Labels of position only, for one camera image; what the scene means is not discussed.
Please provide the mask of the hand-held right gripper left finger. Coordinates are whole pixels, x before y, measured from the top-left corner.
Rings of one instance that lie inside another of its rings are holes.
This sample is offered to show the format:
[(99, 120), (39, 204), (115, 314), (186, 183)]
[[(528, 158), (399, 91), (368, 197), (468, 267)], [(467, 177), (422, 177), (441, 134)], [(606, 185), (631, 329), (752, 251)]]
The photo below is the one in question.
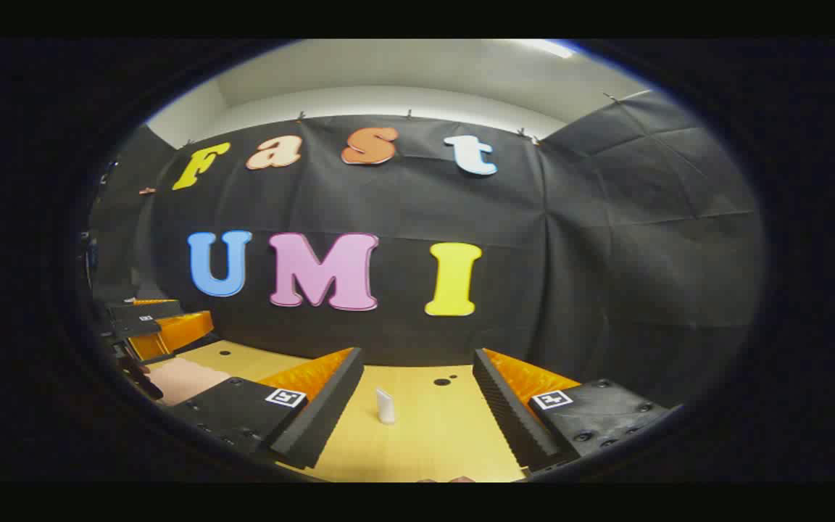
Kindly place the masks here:
[(315, 467), (362, 370), (361, 348), (345, 348), (258, 382), (225, 378), (170, 413), (255, 462)]

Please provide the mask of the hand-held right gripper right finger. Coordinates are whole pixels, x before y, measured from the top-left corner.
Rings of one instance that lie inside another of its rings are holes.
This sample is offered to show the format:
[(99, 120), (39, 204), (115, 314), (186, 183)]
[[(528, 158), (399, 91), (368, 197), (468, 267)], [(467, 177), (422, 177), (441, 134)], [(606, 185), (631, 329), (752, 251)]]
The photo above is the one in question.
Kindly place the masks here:
[(487, 348), (475, 351), (473, 375), (530, 478), (632, 439), (670, 414), (613, 380), (576, 382)]

